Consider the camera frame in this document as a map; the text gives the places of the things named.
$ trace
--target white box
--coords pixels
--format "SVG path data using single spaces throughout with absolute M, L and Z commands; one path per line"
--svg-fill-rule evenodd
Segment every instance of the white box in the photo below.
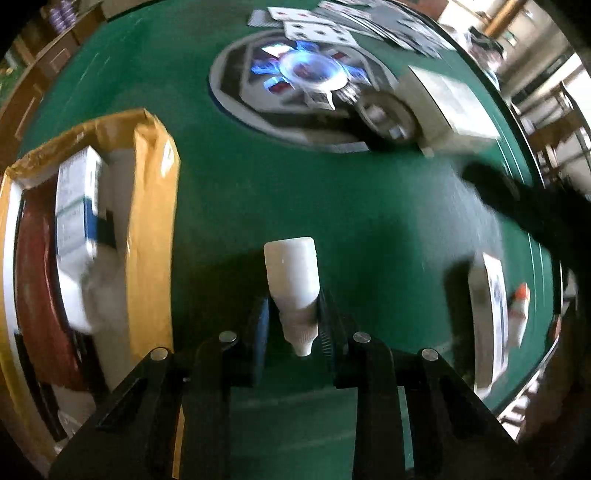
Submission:
M 505 372 L 508 356 L 508 314 L 501 261 L 477 255 L 468 274 L 474 321 L 474 392 L 485 398 Z
M 424 150 L 476 153 L 499 138 L 491 117 L 465 83 L 410 67 L 396 94 L 421 125 Z
M 91 287 L 118 268 L 109 166 L 92 147 L 60 165 L 56 191 L 56 255 L 60 271 Z

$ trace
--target metal screw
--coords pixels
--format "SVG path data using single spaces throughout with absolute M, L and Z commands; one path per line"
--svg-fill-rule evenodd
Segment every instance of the metal screw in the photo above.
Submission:
M 225 330 L 224 332 L 220 333 L 218 338 L 222 343 L 233 343 L 238 338 L 238 335 L 236 335 L 236 333 L 231 330 Z
M 359 88 L 353 83 L 349 82 L 347 85 L 341 88 L 341 90 L 337 90 L 335 93 L 337 98 L 343 102 L 354 105 L 359 100 L 359 92 Z
M 423 350 L 421 352 L 421 356 L 425 359 L 428 360 L 430 362 L 434 362 L 435 360 L 437 360 L 439 358 L 439 353 L 437 353 L 435 350 L 433 350 L 432 348 L 425 348 L 425 350 Z
M 353 334 L 353 340 L 357 343 L 369 343 L 371 340 L 371 335 L 365 332 L 355 332 Z
M 158 348 L 155 348 L 150 353 L 150 358 L 152 360 L 154 360 L 155 362 L 160 362 L 161 360 L 164 360 L 166 357 L 168 357 L 168 350 L 166 350 L 166 348 L 161 347 L 161 346 L 159 346 Z

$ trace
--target white plastic bottle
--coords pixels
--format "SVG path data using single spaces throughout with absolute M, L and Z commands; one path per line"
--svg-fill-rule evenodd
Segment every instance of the white plastic bottle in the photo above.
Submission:
M 318 336 L 316 299 L 320 293 L 314 239 L 269 242 L 264 251 L 269 292 L 279 309 L 283 336 L 297 356 L 310 355 Z
M 527 327 L 527 319 L 530 312 L 530 289 L 527 283 L 522 283 L 509 307 L 509 347 L 521 346 Z

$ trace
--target orange cap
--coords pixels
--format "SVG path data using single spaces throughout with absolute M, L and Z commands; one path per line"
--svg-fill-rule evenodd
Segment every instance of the orange cap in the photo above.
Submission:
M 527 286 L 527 283 L 522 283 L 519 285 L 519 288 L 515 292 L 515 299 L 516 300 L 530 300 L 530 289 Z

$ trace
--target green felt table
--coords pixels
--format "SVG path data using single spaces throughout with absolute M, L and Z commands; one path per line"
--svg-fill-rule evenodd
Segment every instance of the green felt table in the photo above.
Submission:
M 555 286 L 548 252 L 461 181 L 465 157 L 304 150 L 221 112 L 207 87 L 210 65 L 257 31 L 246 21 L 265 6 L 165 0 L 105 24 L 46 94 L 21 153 L 108 113 L 143 107 L 162 120 L 181 156 L 171 292 L 177 349 L 245 320 L 266 288 L 263 244 L 311 236 L 321 284 L 340 310 L 392 348 L 438 349 L 469 377 L 467 269 L 476 252 L 491 253 L 503 262 L 509 294 L 521 282 L 532 292 L 523 346 L 485 401 L 498 407 L 545 353 Z M 415 65 L 467 83 L 501 133 L 480 158 L 532 182 L 513 119 L 457 52 L 436 60 L 357 39 L 397 76 Z M 233 477 L 348 478 L 355 408 L 354 392 L 330 386 L 320 346 L 296 358 L 272 325 L 262 385 L 232 394 Z

